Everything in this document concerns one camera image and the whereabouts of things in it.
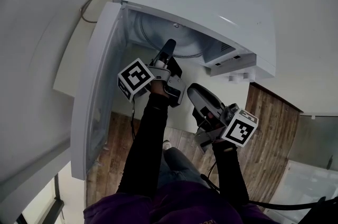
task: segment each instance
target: white appliance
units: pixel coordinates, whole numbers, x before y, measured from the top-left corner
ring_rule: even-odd
[[[211,69],[224,82],[275,75],[272,13],[265,0],[113,0],[87,49],[71,126],[72,176],[84,180],[107,139],[114,83],[129,44],[160,49]]]

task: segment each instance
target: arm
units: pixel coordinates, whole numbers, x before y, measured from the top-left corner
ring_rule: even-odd
[[[235,208],[247,204],[249,196],[239,167],[236,146],[221,141],[213,143],[212,148],[218,168],[220,194]]]
[[[130,148],[117,192],[153,198],[162,157],[164,129],[169,105],[162,83],[152,83],[152,93]]]
[[[247,187],[239,167],[237,147],[227,141],[213,143],[220,194],[237,210],[244,224],[277,224],[249,203]]]

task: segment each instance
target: jeans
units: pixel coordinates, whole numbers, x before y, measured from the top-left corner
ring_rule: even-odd
[[[159,168],[157,188],[177,181],[191,181],[205,185],[201,173],[193,163],[177,148],[171,147],[162,151],[161,167]]]

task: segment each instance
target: shoe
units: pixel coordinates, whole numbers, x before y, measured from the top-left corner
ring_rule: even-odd
[[[166,140],[166,141],[163,142],[163,145],[162,145],[163,150],[168,150],[171,147],[172,147],[172,145],[171,145],[170,141]]]

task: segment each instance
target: black sleeve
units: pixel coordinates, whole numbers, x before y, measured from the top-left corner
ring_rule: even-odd
[[[154,197],[168,106],[168,98],[150,94],[117,192]]]
[[[247,204],[249,196],[239,167],[236,146],[223,141],[214,143],[212,149],[217,163],[220,194],[234,207]]]

